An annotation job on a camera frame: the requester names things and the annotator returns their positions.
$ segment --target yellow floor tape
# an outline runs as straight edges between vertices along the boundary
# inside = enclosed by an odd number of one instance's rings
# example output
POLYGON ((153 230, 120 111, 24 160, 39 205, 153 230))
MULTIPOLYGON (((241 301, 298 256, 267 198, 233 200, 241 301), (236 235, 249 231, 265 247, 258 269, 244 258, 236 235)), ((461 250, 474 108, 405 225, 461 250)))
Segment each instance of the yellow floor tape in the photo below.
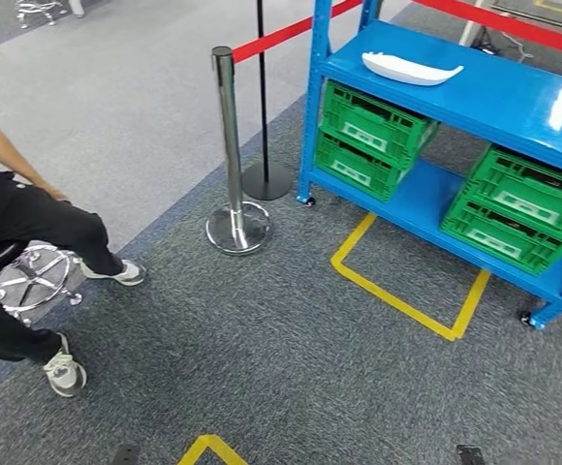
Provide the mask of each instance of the yellow floor tape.
POLYGON ((358 284, 362 288, 374 294, 384 302, 391 305, 393 307, 403 312, 417 322, 427 326, 432 331, 440 334, 445 339, 449 341, 455 341, 459 339, 464 335, 466 331, 466 327, 470 322, 477 304, 480 303, 481 296, 488 284, 488 280, 490 278, 490 273, 486 270, 481 270, 477 276, 477 279, 473 283, 470 291, 466 297, 464 304, 461 306, 459 314, 453 327, 446 327, 442 323, 439 323, 437 320, 428 317, 424 313, 420 312, 411 305, 406 303, 395 295, 388 293, 380 286, 372 283, 369 279, 366 279, 360 274, 354 271, 353 269, 348 268, 343 264, 343 261, 350 254, 360 240, 361 240, 367 230, 369 229, 375 220, 377 216, 373 213, 367 214, 360 224, 359 224, 355 230, 347 236, 345 242, 341 244, 338 251, 331 259, 331 264, 337 270, 341 276, 346 277, 353 283, 358 284))
POLYGON ((556 5, 550 5, 546 3, 546 0, 535 0, 535 4, 538 7, 546 8, 548 10, 553 10, 554 12, 562 13, 562 7, 557 7, 556 5))
POLYGON ((215 434, 199 436, 177 465, 195 465, 207 449, 215 452, 227 465, 248 465, 240 455, 215 434))

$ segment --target black stanchion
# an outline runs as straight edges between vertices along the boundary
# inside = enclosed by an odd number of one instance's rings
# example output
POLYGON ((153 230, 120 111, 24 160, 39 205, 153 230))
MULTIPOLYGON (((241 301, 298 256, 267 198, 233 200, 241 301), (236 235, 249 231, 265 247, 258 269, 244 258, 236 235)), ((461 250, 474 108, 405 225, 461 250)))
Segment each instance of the black stanchion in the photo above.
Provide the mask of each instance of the black stanchion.
MULTIPOLYGON (((258 3, 258 36, 264 37, 264 8, 258 3)), ((266 55, 260 53, 260 93, 261 97, 262 161, 249 167, 243 173, 243 188, 246 194, 260 201, 273 201, 285 196, 292 187, 289 171, 271 162, 268 154, 268 117, 266 108, 266 55)))

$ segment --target person's arm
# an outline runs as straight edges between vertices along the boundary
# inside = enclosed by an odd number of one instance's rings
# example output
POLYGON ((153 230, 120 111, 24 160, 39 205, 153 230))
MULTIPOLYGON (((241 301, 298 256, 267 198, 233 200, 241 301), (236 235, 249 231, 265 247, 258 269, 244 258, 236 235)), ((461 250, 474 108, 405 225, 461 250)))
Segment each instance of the person's arm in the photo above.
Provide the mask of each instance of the person's arm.
POLYGON ((0 131, 0 164, 23 176, 32 184, 44 189, 58 200, 64 200, 65 196, 42 178, 37 171, 25 160, 21 152, 0 131))

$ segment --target shelf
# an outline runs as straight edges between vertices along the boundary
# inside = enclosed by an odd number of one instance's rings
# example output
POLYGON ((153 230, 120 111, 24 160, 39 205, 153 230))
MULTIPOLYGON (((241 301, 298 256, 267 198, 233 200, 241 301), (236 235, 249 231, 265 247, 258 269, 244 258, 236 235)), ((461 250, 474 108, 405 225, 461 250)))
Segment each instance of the shelf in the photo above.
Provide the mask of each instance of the shelf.
POLYGON ((350 87, 562 169, 562 77, 436 37, 373 21, 321 71, 350 87), (379 77, 362 54, 384 52, 461 73, 422 87, 379 77))
POLYGON ((562 259, 539 276, 532 276, 442 232, 439 228, 440 220, 463 182, 457 174, 419 160, 387 203, 372 199, 317 168, 311 170, 309 177, 310 181, 333 194, 372 211, 471 264, 487 269, 532 294, 548 301, 560 298, 562 259))

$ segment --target red barrier tape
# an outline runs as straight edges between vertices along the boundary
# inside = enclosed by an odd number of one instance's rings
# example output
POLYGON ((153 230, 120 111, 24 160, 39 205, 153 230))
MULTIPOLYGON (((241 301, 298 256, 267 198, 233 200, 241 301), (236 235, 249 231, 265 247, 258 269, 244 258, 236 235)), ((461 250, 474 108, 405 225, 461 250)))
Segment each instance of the red barrier tape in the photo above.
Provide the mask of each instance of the red barrier tape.
MULTIPOLYGON (((334 6, 331 17, 344 14, 348 10, 352 10, 354 7, 358 7, 363 2, 363 0, 344 0, 334 6)), ((278 46, 279 44, 286 42, 288 39, 291 39, 292 37, 302 34, 303 32, 308 31, 311 29, 313 23, 313 17, 305 17, 304 19, 301 19, 295 24, 284 27, 283 29, 279 29, 271 34, 264 36, 261 39, 244 44, 243 46, 239 46, 233 50, 233 61, 234 63, 240 63, 241 61, 245 61, 253 55, 257 55, 271 47, 278 46)))
POLYGON ((520 21, 515 17, 503 16, 483 8, 474 7, 459 0, 414 0, 426 7, 440 10, 462 19, 470 19, 484 26, 507 32, 512 36, 527 39, 536 44, 562 50, 562 33, 520 21))

